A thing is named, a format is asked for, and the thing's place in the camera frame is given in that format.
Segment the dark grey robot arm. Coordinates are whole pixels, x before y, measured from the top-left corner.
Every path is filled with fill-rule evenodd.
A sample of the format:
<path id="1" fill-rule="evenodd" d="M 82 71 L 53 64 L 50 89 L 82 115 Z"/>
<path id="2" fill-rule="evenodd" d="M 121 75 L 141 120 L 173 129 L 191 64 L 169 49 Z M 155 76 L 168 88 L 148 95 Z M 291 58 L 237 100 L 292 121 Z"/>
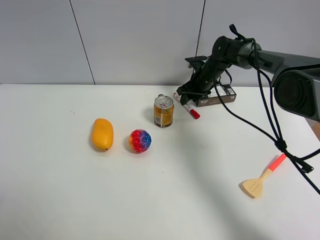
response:
<path id="1" fill-rule="evenodd" d="M 219 37 L 207 61 L 177 89 L 182 105 L 207 95 L 229 67 L 259 68 L 273 75 L 276 103 L 285 111 L 320 120 L 320 60 L 315 57 L 262 50 L 250 39 Z"/>

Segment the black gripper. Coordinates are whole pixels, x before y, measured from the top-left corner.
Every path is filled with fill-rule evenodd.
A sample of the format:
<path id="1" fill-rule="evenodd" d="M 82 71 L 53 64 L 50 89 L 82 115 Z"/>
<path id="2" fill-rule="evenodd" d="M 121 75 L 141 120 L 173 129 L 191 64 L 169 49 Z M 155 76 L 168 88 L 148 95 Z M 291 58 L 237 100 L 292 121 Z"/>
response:
<path id="1" fill-rule="evenodd" d="M 208 56 L 205 64 L 198 71 L 194 70 L 190 81 L 177 88 L 176 92 L 180 95 L 180 104 L 186 105 L 190 101 L 196 102 L 200 95 L 207 93 L 214 85 L 220 75 L 229 67 L 231 64 L 226 63 L 224 60 L 220 61 L 220 58 L 213 55 Z"/>

